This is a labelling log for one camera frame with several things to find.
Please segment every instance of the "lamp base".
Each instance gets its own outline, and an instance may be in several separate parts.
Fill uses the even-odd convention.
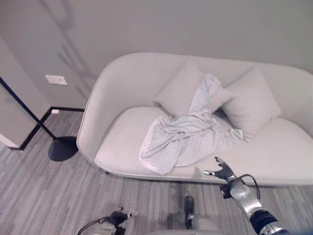
[[[52,141],[48,156],[55,162],[62,162],[74,156],[77,151],[76,137],[58,137],[56,140]]]

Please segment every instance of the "black baseboard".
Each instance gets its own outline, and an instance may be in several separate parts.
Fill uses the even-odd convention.
[[[66,111],[74,111],[74,112],[84,112],[85,109],[76,109],[76,108],[66,108],[66,107],[51,107],[52,109],[58,109],[58,110],[66,110]]]
[[[40,119],[41,123],[44,123],[47,118],[50,116],[51,114],[51,110],[52,109],[58,109],[58,110],[66,110],[66,111],[74,111],[74,112],[84,112],[85,109],[75,109],[75,108],[65,108],[65,107],[50,107],[47,112],[43,115],[43,117]],[[21,146],[19,148],[12,148],[9,147],[9,149],[11,150],[19,150],[19,151],[23,151],[26,146],[28,145],[28,143],[31,141],[31,139],[35,136],[35,134],[37,133],[37,131],[40,129],[40,125],[36,125],[34,127],[34,129],[29,133],[29,135],[27,136],[27,138],[25,139],[25,141],[21,144]]]

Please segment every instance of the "white pillow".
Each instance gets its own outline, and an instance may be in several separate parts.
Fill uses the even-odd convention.
[[[204,73],[193,63],[192,57],[189,57],[161,93],[154,98],[154,101],[174,117],[187,114],[194,93],[203,77]],[[219,87],[210,99],[210,107],[214,112],[229,101],[231,95],[227,90]]]
[[[245,141],[249,141],[273,117],[281,115],[281,109],[258,68],[250,68],[227,90],[232,99],[222,109],[233,125],[244,131]]]

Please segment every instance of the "light blue blanket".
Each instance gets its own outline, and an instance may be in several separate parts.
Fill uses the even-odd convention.
[[[210,111],[209,97],[220,87],[213,76],[199,84],[188,114],[160,116],[151,124],[139,153],[149,170],[164,175],[173,167],[188,166],[214,152],[227,150],[243,140],[242,130],[222,130]]]

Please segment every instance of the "wall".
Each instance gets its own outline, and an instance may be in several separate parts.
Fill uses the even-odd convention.
[[[138,51],[313,72],[311,0],[2,0],[0,33],[52,106],[84,108],[101,70]]]
[[[41,118],[50,108],[1,38],[0,76],[37,117]],[[20,146],[35,125],[36,122],[0,85],[0,141],[10,147]]]

